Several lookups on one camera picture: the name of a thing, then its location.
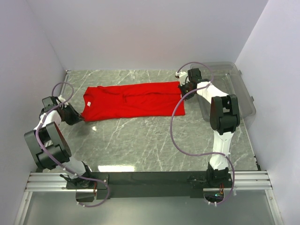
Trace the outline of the clear plastic storage bin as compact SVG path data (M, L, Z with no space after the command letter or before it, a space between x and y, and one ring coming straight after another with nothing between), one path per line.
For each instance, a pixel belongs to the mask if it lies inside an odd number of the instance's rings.
M213 85L227 94L234 94L238 98L240 117L245 119L256 113L254 99L250 96L241 77L241 71L232 62L193 63L190 68L198 68L202 78L211 79L214 74Z

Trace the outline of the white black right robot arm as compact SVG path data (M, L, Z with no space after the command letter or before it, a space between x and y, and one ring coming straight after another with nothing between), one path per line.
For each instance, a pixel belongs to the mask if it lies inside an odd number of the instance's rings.
M213 154L206 171L206 181L210 185L219 185L230 181L228 156L236 128L240 125L238 98L215 87L208 79L203 79L201 71L193 68L187 72L176 72L181 95L188 94L188 100L195 94L210 103L210 126L214 131Z

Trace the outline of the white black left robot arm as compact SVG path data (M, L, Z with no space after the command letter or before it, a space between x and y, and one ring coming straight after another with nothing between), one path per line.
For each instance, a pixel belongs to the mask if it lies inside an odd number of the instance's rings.
M72 157L71 150L63 137L58 125L65 122L68 125L74 125L83 121L83 117L73 108L69 103L65 103L58 108L50 111L53 107L65 101L62 96L46 97L42 99L44 108L39 115L40 121L43 122L42 127L39 129L38 136L41 143L63 166L71 169L76 174L90 178L91 171L88 166ZM30 150L30 153L37 165L39 172L44 169L55 169L58 165L44 153L36 139L35 127L33 130L24 134L24 139Z

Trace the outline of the red t shirt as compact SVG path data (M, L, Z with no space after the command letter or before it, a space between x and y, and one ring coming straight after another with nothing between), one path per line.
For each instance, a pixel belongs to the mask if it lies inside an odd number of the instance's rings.
M86 122L171 116L181 99L180 82L88 87L82 116Z

